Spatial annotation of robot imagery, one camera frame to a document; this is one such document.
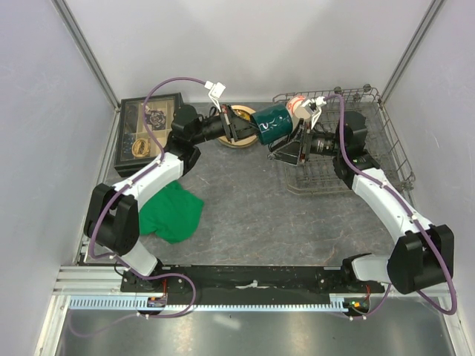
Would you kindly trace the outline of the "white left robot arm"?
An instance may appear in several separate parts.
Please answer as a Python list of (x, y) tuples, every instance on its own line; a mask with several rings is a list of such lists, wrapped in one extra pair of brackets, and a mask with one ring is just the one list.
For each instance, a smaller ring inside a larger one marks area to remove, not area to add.
[(257, 132), (256, 124), (237, 115), (229, 105), (222, 105), (214, 116), (202, 116), (191, 105), (178, 108), (164, 151), (156, 159), (116, 185), (100, 183), (93, 189), (83, 228), (89, 239), (89, 256), (97, 257), (95, 245), (105, 247), (106, 256), (135, 273), (141, 287), (158, 290), (163, 283), (161, 263), (140, 242), (141, 208), (194, 167), (200, 143), (222, 136), (237, 142)]

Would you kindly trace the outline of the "yellow ceramic plate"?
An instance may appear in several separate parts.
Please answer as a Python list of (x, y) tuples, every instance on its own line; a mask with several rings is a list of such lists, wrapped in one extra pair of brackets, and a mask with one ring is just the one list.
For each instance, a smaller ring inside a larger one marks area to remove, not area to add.
[(251, 114), (247, 111), (241, 110), (241, 109), (234, 109), (233, 110), (237, 116), (239, 116), (242, 119), (245, 119), (247, 121), (251, 120)]

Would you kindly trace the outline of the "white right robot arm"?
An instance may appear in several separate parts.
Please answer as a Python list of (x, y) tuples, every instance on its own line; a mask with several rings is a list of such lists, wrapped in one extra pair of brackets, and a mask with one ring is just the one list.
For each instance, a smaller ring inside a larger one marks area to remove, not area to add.
[(357, 254), (344, 259), (341, 286), (358, 291), (367, 281), (389, 283), (401, 294), (449, 283), (453, 278), (454, 235), (447, 225), (434, 225), (390, 184), (382, 167), (365, 148), (366, 118), (344, 114), (334, 132), (303, 122), (288, 137), (270, 146), (270, 156), (291, 165), (310, 154), (331, 156), (337, 177), (361, 197), (394, 241), (390, 255)]

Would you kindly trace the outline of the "cream bird plate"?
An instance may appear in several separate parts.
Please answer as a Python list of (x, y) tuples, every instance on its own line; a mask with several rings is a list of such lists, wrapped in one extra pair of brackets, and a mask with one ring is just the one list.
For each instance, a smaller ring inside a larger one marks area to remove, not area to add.
[[(245, 105), (231, 105), (231, 108), (239, 117), (247, 121), (249, 121), (251, 115), (255, 113), (254, 109)], [(221, 136), (218, 138), (218, 141), (229, 148), (244, 149), (254, 145), (258, 141), (258, 138), (256, 135), (253, 135), (240, 141), (230, 142), (225, 136)]]

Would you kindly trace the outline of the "dark green mug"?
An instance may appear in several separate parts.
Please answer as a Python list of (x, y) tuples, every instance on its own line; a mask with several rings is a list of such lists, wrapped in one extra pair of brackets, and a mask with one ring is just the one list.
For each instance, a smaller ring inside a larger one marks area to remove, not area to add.
[(293, 131), (292, 117), (286, 106), (279, 103), (251, 115), (258, 129), (257, 137), (262, 145), (268, 145)]

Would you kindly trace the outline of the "mint green flower plate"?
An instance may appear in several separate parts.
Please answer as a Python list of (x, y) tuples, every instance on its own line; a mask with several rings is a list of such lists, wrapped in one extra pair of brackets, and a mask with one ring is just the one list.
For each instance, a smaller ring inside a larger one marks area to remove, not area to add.
[(256, 144), (258, 142), (258, 139), (250, 138), (250, 139), (245, 139), (239, 142), (228, 142), (227, 140), (219, 139), (219, 142), (228, 148), (244, 149)]

